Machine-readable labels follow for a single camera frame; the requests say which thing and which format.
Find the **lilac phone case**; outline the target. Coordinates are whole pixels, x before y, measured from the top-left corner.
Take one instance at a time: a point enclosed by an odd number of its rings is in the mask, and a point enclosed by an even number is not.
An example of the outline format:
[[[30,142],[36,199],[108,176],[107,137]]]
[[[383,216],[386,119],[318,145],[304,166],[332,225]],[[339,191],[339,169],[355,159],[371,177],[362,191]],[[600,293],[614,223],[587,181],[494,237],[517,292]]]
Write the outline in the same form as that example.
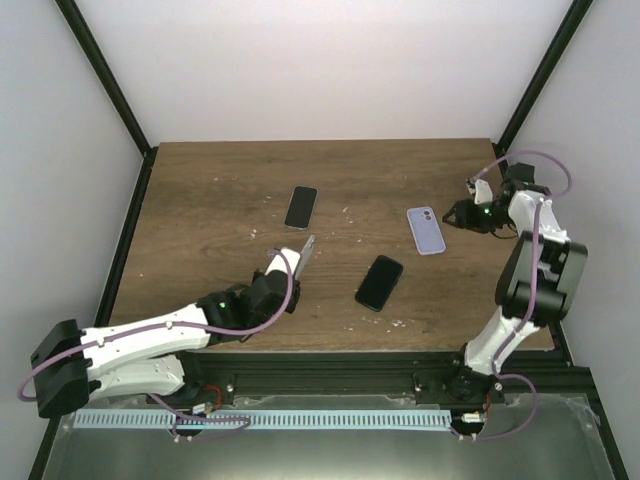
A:
[[[431,207],[416,207],[407,210],[407,220],[417,252],[422,256],[442,254],[446,244],[437,216]]]

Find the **phone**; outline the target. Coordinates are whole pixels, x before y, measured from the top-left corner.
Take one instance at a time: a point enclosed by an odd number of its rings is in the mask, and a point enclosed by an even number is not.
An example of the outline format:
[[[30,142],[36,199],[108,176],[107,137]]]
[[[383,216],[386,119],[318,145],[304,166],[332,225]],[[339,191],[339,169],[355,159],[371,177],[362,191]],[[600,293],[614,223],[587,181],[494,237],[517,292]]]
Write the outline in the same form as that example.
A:
[[[314,246],[315,246],[315,236],[314,235],[310,235],[309,238],[307,239],[306,243],[304,244],[303,248],[300,250],[300,258],[299,258],[299,261],[297,263],[297,266],[296,266],[296,269],[295,269],[295,273],[294,273],[294,278],[296,280],[299,279],[299,277],[302,274],[306,264],[308,263],[309,259],[311,258],[313,250],[314,250]]]

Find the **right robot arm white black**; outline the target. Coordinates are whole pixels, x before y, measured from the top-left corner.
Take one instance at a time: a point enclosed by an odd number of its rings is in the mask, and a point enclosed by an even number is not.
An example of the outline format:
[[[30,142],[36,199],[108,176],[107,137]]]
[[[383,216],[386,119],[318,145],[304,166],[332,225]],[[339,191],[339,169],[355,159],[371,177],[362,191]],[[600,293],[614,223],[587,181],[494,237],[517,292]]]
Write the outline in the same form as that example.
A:
[[[560,226],[553,195],[536,183],[534,166],[507,167],[499,190],[485,180],[486,173],[467,179],[469,198],[456,202],[443,220],[483,234],[512,227],[517,242],[496,284],[493,316],[444,378],[445,393],[458,403],[488,394],[526,338],[566,317],[588,258],[587,247]]]

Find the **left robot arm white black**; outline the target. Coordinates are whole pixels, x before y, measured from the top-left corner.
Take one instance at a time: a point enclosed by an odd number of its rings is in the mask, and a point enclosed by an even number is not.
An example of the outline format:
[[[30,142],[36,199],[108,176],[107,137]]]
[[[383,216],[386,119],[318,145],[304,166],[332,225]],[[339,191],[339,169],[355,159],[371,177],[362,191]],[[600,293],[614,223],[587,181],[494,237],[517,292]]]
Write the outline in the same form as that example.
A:
[[[272,270],[148,320],[87,329],[59,322],[30,357],[38,415],[60,417],[91,400],[139,393],[194,403],[205,381],[179,353],[254,336],[293,312],[299,297],[299,281]]]

